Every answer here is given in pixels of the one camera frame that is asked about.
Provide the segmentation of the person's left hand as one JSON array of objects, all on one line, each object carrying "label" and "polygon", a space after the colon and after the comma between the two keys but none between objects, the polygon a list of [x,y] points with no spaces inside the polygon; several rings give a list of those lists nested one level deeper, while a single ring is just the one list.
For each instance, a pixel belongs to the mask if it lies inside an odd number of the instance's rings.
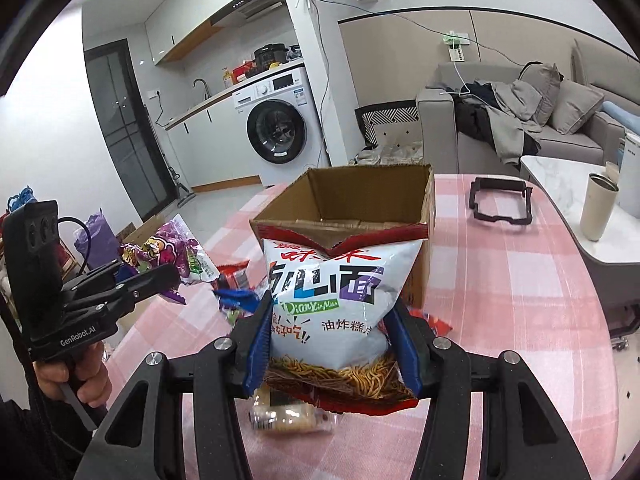
[{"label": "person's left hand", "polygon": [[70,370],[64,361],[32,363],[41,391],[51,400],[63,400],[61,386],[70,378],[78,379],[78,399],[92,408],[106,403],[112,393],[111,379],[103,363],[104,344],[96,342],[85,348]]}]

